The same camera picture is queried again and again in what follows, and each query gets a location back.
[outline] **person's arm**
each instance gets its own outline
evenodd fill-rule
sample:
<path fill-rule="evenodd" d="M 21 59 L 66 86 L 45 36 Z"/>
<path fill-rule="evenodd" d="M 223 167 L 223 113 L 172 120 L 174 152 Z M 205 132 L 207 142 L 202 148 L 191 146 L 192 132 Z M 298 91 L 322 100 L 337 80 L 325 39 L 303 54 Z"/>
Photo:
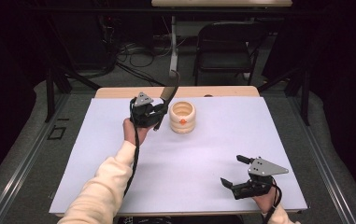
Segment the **person's arm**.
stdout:
<path fill-rule="evenodd" d="M 264 217 L 267 215 L 268 211 L 273 206 L 276 194 L 276 188 L 272 187 L 267 194 L 252 198 L 259 206 Z M 292 222 L 289 219 L 285 209 L 283 209 L 282 205 L 279 204 L 276 210 L 274 211 L 274 214 L 270 217 L 270 220 L 268 220 L 268 224 L 300 224 L 300 222 Z"/>
<path fill-rule="evenodd" d="M 126 119 L 123 123 L 124 142 L 117 155 L 107 158 L 73 201 L 58 223 L 112 223 L 122 204 L 127 182 L 132 175 L 135 155 L 134 126 Z M 138 128 L 142 144 L 150 128 Z"/>

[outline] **black chair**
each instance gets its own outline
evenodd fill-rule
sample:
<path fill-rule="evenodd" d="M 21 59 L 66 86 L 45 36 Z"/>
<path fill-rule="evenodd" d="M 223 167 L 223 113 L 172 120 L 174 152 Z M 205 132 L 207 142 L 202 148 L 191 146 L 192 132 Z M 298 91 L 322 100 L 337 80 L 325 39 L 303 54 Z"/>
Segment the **black chair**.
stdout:
<path fill-rule="evenodd" d="M 206 25 L 198 34 L 193 71 L 195 86 L 200 72 L 235 73 L 235 77 L 249 73 L 250 85 L 258 47 L 267 34 L 264 24 L 253 21 L 218 21 Z"/>

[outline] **stacked wooden rings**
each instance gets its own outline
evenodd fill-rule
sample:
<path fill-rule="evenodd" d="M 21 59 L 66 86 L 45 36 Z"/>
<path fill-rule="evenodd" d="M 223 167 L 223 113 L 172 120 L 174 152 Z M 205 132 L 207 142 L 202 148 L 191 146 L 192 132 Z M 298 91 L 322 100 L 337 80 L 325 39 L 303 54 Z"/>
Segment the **stacked wooden rings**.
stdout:
<path fill-rule="evenodd" d="M 175 133 L 189 133 L 195 127 L 195 107 L 189 102 L 180 101 L 169 107 L 171 129 Z"/>

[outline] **gray carpet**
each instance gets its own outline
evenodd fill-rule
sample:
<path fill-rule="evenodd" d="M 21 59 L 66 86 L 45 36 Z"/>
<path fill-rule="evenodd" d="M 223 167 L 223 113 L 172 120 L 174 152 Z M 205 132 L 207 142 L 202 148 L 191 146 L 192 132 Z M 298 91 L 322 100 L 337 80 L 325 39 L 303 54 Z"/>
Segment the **gray carpet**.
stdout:
<path fill-rule="evenodd" d="M 252 83 L 254 86 L 263 84 L 264 78 L 260 74 L 271 45 L 272 39 L 261 49 Z M 182 75 L 182 86 L 193 85 L 193 56 L 193 46 L 190 43 L 181 46 L 178 70 Z M 149 56 L 136 54 L 133 56 L 132 63 L 146 64 L 150 60 Z M 152 74 L 159 81 L 165 81 L 169 70 L 169 56 L 157 57 L 150 66 L 138 69 Z M 106 87 L 149 85 L 145 81 L 126 74 L 118 67 L 110 74 L 94 78 L 93 81 Z M 201 85 L 246 85 L 246 80 L 241 77 L 234 78 L 234 75 L 231 75 L 231 77 L 212 75 L 201 77 L 199 83 Z M 9 201 L 0 201 L 0 205 L 6 206 L 0 208 L 0 211 L 3 212 L 0 215 L 0 223 L 55 223 L 59 219 L 48 213 L 52 193 L 58 188 L 80 125 L 90 100 L 94 96 L 94 91 L 81 83 L 71 80 L 71 84 L 74 87 L 72 94 L 65 98 L 59 95 L 61 101 L 63 99 L 65 101 L 61 104 L 61 111 L 50 124 L 51 128 L 65 128 L 63 138 L 48 140 L 50 130 L 47 130 L 44 141 L 41 141 L 38 151 L 32 159 L 33 163 L 29 166 L 29 172 L 21 177 L 24 181 L 22 185 L 19 185 L 19 190 L 11 196 Z M 292 220 L 299 220 L 302 223 L 346 223 L 344 218 L 341 219 L 331 198 L 330 188 L 325 185 L 319 168 L 314 162 L 311 153 L 313 146 L 308 140 L 302 121 L 296 117 L 297 108 L 294 106 L 296 99 L 284 96 L 281 91 L 284 86 L 284 83 L 280 83 L 271 90 L 262 93 L 262 96 L 267 102 L 292 168 L 305 199 L 310 205 L 310 208 L 303 211 L 302 214 L 290 214 L 290 217 Z M 44 127 L 43 120 L 47 112 L 44 83 L 36 87 L 36 93 L 37 103 L 32 117 L 28 120 L 19 139 L 17 139 L 5 162 L 0 167 L 0 196 L 3 195 L 8 181 L 17 173 L 22 160 L 36 146 L 37 137 Z M 356 184 L 344 163 L 335 154 L 330 142 L 330 134 L 323 115 L 321 100 L 314 94 L 310 95 L 309 120 L 311 123 L 310 130 L 314 133 L 317 143 L 341 187 L 342 194 L 356 218 Z M 54 132 L 50 137 L 57 136 L 57 132 Z M 243 218 L 246 224 L 261 222 L 257 214 L 243 216 Z"/>

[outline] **cream sweater sleeve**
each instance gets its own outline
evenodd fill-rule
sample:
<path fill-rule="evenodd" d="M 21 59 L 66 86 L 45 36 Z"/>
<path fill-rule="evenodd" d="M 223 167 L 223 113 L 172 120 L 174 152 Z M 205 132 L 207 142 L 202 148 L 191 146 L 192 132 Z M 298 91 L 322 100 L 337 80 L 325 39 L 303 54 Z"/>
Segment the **cream sweater sleeve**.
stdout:
<path fill-rule="evenodd" d="M 285 209 L 283 209 L 282 205 L 278 205 L 276 210 L 274 211 L 273 216 L 271 216 L 270 220 L 268 220 L 268 224 L 300 224 L 300 222 L 292 222 L 289 220 L 288 214 Z"/>
<path fill-rule="evenodd" d="M 58 223 L 112 223 L 132 175 L 134 155 L 135 146 L 124 141 L 117 155 L 99 166 Z"/>

